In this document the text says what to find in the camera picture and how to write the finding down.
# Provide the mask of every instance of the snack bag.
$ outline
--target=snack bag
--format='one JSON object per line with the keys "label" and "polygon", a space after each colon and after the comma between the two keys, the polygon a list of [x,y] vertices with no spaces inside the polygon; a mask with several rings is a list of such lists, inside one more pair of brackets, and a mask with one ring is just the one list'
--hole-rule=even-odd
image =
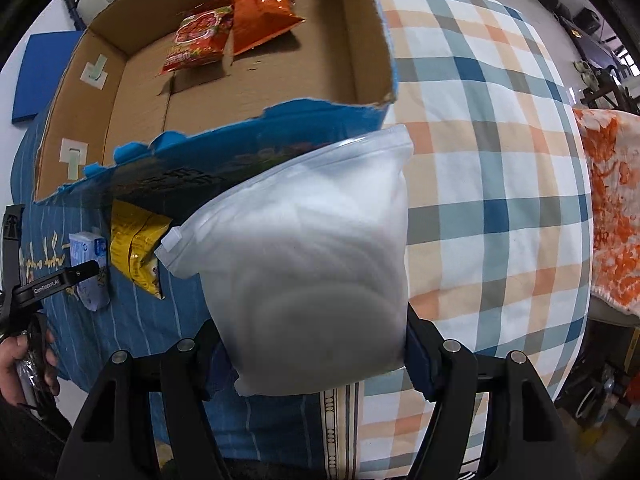
{"label": "snack bag", "polygon": [[219,61],[234,18],[233,7],[204,10],[182,20],[161,74]]}
{"label": "snack bag", "polygon": [[293,0],[234,0],[234,54],[242,54],[305,21]]}
{"label": "snack bag", "polygon": [[111,209],[111,263],[136,285],[164,300],[153,253],[171,219],[133,204],[113,201]]}

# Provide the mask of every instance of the blue board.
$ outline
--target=blue board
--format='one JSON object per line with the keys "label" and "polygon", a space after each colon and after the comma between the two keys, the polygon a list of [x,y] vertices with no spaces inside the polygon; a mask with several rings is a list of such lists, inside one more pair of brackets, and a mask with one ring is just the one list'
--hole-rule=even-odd
{"label": "blue board", "polygon": [[15,86],[12,123],[33,119],[53,99],[80,36],[81,31],[71,30],[29,37]]}

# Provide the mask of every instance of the plaid fabric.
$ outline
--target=plaid fabric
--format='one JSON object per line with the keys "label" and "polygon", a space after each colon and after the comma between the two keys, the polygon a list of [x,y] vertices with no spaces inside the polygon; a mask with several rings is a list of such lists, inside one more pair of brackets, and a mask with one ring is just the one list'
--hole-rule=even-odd
{"label": "plaid fabric", "polygon": [[[593,247],[588,170],[558,71],[533,27],[494,0],[380,4],[400,81],[386,122],[406,124],[415,145],[412,305],[475,352],[526,352],[555,396],[580,346]],[[405,475],[431,410],[404,370],[366,381],[358,477]]]}

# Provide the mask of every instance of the orange and white cloth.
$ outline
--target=orange and white cloth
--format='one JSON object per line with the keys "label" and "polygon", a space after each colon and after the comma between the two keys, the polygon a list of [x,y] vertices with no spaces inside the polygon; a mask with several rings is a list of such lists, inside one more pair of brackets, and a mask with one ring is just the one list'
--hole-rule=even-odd
{"label": "orange and white cloth", "polygon": [[574,110],[591,173],[591,293],[640,316],[640,117]]}

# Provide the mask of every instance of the orange snack bag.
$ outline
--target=orange snack bag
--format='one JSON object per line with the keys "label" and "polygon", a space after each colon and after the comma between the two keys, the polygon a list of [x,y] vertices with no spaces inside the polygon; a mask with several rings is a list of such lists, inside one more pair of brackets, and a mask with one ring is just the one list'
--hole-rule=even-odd
{"label": "orange snack bag", "polygon": [[242,54],[304,22],[292,7],[292,0],[234,0],[234,54]]}
{"label": "orange snack bag", "polygon": [[219,61],[233,23],[232,6],[205,10],[182,20],[161,74]]}

